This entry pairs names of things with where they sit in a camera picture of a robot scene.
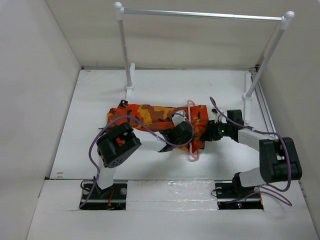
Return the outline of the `orange camouflage trousers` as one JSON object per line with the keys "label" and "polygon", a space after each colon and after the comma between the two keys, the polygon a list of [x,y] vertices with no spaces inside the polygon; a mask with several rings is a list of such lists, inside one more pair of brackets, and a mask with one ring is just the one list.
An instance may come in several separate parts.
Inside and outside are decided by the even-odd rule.
{"label": "orange camouflage trousers", "polygon": [[209,121],[206,105],[171,107],[129,104],[126,100],[121,100],[118,107],[113,107],[109,110],[107,122],[110,123],[122,116],[133,116],[153,132],[161,132],[175,127],[172,120],[173,114],[181,110],[186,113],[186,117],[190,119],[194,129],[194,137],[191,142],[192,151],[203,150],[205,148],[205,141],[201,140],[201,136],[204,134]]}

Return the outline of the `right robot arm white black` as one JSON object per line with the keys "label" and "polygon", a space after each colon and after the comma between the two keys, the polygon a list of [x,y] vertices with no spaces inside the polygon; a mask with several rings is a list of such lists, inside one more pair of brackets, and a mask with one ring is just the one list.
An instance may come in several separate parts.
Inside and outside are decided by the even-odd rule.
{"label": "right robot arm white black", "polygon": [[259,194],[255,189],[284,193],[290,189],[292,181],[301,179],[303,171],[292,138],[245,126],[239,109],[229,110],[226,114],[220,109],[212,112],[215,119],[208,122],[202,140],[213,142],[230,138],[259,154],[258,167],[235,173],[232,178],[230,192],[233,198],[244,199]]}

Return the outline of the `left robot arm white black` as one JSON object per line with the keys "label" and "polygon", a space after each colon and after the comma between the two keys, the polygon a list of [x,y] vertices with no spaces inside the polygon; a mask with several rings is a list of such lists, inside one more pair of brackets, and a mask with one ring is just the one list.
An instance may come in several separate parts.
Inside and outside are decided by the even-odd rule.
{"label": "left robot arm white black", "polygon": [[115,168],[123,164],[139,147],[157,153],[172,151],[175,146],[188,144],[193,137],[193,127],[186,121],[163,131],[142,131],[122,123],[97,140],[99,175],[94,192],[99,199],[107,199],[114,187]]}

